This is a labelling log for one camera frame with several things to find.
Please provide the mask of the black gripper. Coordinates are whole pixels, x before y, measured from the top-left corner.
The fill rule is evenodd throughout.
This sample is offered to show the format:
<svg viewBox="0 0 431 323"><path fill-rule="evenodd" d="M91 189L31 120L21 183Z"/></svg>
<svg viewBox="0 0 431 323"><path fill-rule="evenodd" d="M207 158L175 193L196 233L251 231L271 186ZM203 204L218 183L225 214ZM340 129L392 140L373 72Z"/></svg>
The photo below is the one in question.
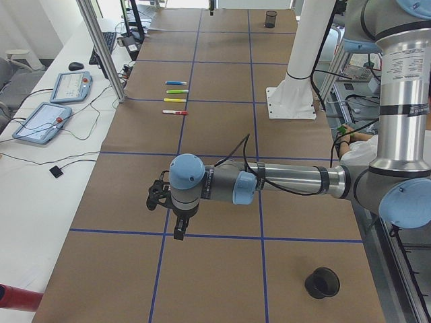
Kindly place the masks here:
<svg viewBox="0 0 431 323"><path fill-rule="evenodd" d="M187 231L187 220L193 217L197 213L198 209L198 207L194 207L189 210L178 208L173 209L173 212L177 217L173 233L175 240L184 240Z"/></svg>

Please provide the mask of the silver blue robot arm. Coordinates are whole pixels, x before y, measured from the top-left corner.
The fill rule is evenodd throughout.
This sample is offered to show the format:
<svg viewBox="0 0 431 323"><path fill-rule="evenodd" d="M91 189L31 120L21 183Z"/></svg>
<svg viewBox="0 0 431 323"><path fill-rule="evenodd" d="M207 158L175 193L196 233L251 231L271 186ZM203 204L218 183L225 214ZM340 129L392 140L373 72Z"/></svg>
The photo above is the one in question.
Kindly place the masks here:
<svg viewBox="0 0 431 323"><path fill-rule="evenodd" d="M430 166L424 161L430 108L430 2L350 1L345 41L383 54L376 157L334 168L239 163L206 166L182 154L170 164L166 202L182 240L201 199L248 205L257 191L277 188L349 199L404 229L430 222Z"/></svg>

